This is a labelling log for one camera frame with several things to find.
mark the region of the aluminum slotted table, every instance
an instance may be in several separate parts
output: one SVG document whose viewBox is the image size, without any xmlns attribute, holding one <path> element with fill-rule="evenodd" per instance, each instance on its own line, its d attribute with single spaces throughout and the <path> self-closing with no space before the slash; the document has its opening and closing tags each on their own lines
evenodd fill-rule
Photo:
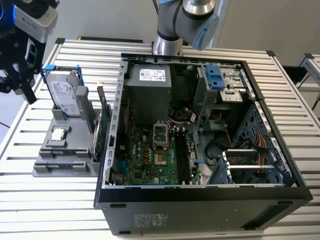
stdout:
<svg viewBox="0 0 320 240">
<path fill-rule="evenodd" d="M 320 123 L 276 57 L 266 51 L 184 47 L 184 56 L 247 61 L 313 200 L 274 226 L 261 231 L 203 234 L 161 234 L 144 238 L 249 238 L 259 240 L 320 239 Z M 96 90 L 103 82 L 113 105 L 121 53 L 151 54 L 151 44 L 66 40 L 55 44 L 47 64 L 80 65 L 89 99 L 100 108 Z M 46 85 L 37 79 L 38 101 L 23 104 L 0 146 L 0 239 L 117 239 L 100 210 L 93 209 L 96 177 L 33 178 L 34 162 L 52 119 Z"/>
</svg>

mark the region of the orange wire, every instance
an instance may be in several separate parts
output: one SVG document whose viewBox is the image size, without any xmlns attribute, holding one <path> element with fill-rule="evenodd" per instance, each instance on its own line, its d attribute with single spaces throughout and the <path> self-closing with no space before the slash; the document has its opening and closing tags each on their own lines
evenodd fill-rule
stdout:
<svg viewBox="0 0 320 240">
<path fill-rule="evenodd" d="M 262 138 L 263 143 L 264 143 L 263 147 L 264 147 L 264 148 L 267 148 L 267 142 L 266 142 L 266 140 L 264 139 L 263 136 L 261 136 L 261 138 Z M 265 164 L 265 158 L 263 158 L 263 160 L 262 160 L 262 165 L 264 165 L 264 164 Z"/>
<path fill-rule="evenodd" d="M 227 122 L 226 121 L 224 121 L 224 130 L 225 130 L 225 133 L 226 133 L 226 137 L 228 138 L 229 148 L 232 149 L 232 144 L 231 144 L 231 140 L 230 140 L 230 137 L 229 137 L 229 134 L 228 134 Z"/>
</svg>

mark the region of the blue plastic clip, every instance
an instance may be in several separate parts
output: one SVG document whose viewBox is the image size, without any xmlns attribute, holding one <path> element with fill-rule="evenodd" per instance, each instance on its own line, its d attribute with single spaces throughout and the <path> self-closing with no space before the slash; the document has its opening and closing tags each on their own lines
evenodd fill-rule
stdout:
<svg viewBox="0 0 320 240">
<path fill-rule="evenodd" d="M 79 76 L 79 85 L 80 86 L 84 86 L 85 83 L 84 83 L 84 80 L 82 78 L 82 70 L 81 70 L 81 67 L 79 67 L 79 65 L 76 66 L 75 70 L 78 72 L 78 76 Z"/>
<path fill-rule="evenodd" d="M 194 163 L 196 163 L 196 164 L 204 164 L 204 163 L 205 163 L 205 161 L 199 160 L 199 159 L 196 159 L 196 158 L 195 158 L 193 161 L 194 161 Z"/>
<path fill-rule="evenodd" d="M 207 65 L 206 67 L 206 77 L 209 80 L 210 89 L 223 90 L 225 89 L 225 81 L 221 76 L 220 67 L 217 65 Z"/>
</svg>

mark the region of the ram slot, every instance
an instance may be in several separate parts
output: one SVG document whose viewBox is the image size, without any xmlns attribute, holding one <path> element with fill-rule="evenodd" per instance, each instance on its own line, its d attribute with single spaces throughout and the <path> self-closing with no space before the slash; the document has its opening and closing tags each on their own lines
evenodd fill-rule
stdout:
<svg viewBox="0 0 320 240">
<path fill-rule="evenodd" d="M 188 158 L 188 146 L 184 132 L 174 133 L 175 157 L 178 169 L 179 184 L 189 184 L 191 181 L 190 166 Z"/>
</svg>

